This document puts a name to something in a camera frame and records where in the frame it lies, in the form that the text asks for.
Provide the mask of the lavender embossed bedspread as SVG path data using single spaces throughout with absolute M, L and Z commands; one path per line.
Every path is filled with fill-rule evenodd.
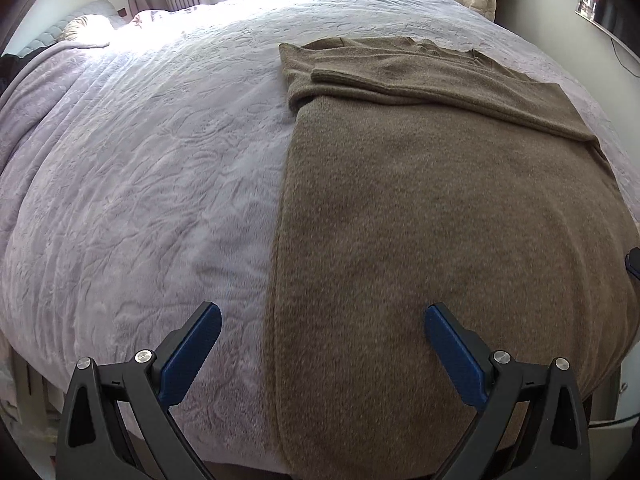
M 638 230 L 639 175 L 599 105 L 532 44 L 452 0 L 230 0 L 62 41 L 1 99 L 1 331 L 64 388 L 76 360 L 157 344 L 204 301 L 224 327 L 177 420 L 204 460 L 293 474 L 265 334 L 296 116 L 282 44 L 409 38 L 560 86 Z

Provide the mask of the brown knit sweater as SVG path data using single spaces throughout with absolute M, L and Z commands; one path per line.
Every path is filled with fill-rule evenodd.
M 270 422 L 305 479 L 431 474 L 472 417 L 423 331 L 565 356 L 582 394 L 639 330 L 639 233 L 563 89 L 409 38 L 282 44 L 296 122 L 265 334 Z

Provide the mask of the white round pillow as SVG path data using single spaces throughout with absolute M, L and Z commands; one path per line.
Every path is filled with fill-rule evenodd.
M 114 31 L 112 23 L 106 16 L 85 14 L 71 20 L 63 28 L 58 40 L 104 44 L 111 39 Z

